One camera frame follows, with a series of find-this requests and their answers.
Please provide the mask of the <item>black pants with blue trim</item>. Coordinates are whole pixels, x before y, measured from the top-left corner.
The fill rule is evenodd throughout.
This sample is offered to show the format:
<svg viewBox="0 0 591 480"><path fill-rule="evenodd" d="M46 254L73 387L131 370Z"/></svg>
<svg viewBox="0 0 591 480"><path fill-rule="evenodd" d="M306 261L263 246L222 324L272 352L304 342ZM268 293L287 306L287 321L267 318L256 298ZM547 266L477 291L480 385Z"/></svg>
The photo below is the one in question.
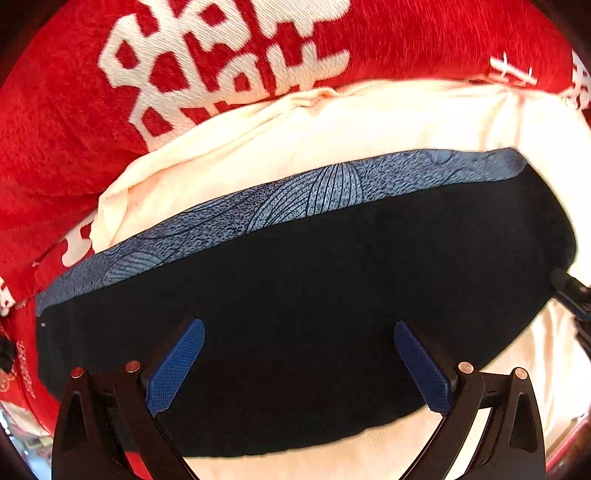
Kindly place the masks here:
<svg viewBox="0 0 591 480"><path fill-rule="evenodd" d="M559 201L512 149L415 150L192 207L89 257L38 298L38 375L149 356L187 319L205 342L158 417L186 457L321 445L423 405L394 348L415 321L483 367L576 254Z"/></svg>

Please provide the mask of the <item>cream cloth on sofa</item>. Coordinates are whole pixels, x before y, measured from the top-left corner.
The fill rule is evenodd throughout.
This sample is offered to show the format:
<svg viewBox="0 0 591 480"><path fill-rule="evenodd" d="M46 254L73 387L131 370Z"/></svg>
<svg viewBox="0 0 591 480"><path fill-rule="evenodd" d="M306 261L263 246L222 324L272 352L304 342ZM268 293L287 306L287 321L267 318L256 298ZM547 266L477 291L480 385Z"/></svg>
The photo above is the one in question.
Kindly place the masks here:
<svg viewBox="0 0 591 480"><path fill-rule="evenodd" d="M590 281L590 128L559 96L451 81L369 81L293 93L207 120L135 160L99 197L90 237L106 250L188 207L318 167L420 148L514 147L549 184L579 244L571 269ZM544 306L491 364L533 377L547 453L590 407L573 317ZM204 479L386 479L402 474L436 426L423 407L325 446L237 459L188 457Z"/></svg>

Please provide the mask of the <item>red sofa cover white lettering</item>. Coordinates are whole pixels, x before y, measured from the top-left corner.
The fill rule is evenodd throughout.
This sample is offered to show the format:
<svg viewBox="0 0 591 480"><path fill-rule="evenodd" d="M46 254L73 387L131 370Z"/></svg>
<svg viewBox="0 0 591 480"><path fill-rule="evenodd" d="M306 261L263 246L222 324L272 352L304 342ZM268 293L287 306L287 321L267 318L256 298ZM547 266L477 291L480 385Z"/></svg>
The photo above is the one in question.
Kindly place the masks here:
<svg viewBox="0 0 591 480"><path fill-rule="evenodd" d="M590 111L589 63L529 1L5 1L1 313L20 349L7 398L52 430L32 307L95 253L99 197L220 114L369 81L533 90Z"/></svg>

